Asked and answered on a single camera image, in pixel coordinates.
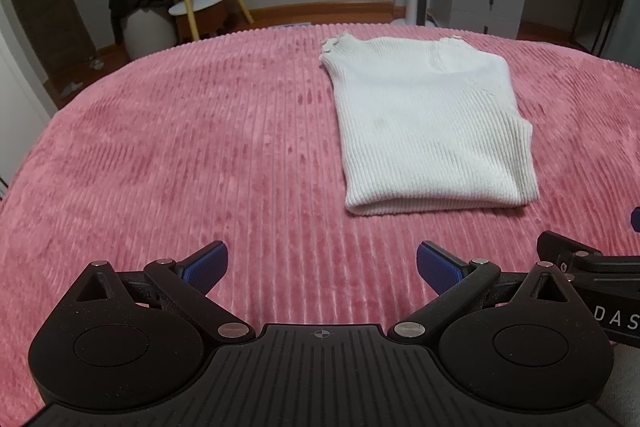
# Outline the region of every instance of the black robotic device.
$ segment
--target black robotic device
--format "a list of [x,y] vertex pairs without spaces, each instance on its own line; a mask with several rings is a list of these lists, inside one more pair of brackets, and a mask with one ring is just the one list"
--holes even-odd
[[391,327],[252,327],[207,299],[216,242],[140,272],[95,261],[34,338],[29,427],[613,427],[609,339],[640,347],[640,257],[552,232],[528,274],[424,242],[440,295]]

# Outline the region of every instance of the pink bedspread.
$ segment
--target pink bedspread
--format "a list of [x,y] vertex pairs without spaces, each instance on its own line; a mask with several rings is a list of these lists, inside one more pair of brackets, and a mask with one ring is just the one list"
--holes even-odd
[[[540,201],[518,210],[353,217],[322,40],[463,35],[504,56],[535,128]],[[556,230],[636,253],[640,71],[546,44],[386,25],[244,32],[138,60],[52,120],[0,207],[0,425],[41,406],[26,355],[89,261],[134,270],[214,239],[230,268],[210,297],[266,322],[385,327],[433,293],[415,250],[431,239],[506,271]]]

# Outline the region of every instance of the metal pin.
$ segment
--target metal pin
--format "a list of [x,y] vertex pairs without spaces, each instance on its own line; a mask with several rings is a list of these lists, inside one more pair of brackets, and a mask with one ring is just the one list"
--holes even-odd
[[218,328],[218,334],[227,339],[239,339],[249,332],[246,324],[239,322],[228,322]]
[[426,330],[422,324],[418,324],[417,322],[401,322],[395,325],[394,331],[401,337],[414,339],[415,337],[419,337]]

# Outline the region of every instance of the white wardrobe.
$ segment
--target white wardrobe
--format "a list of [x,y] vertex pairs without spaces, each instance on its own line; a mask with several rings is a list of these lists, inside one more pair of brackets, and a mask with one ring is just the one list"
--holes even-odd
[[0,34],[0,197],[49,120]]

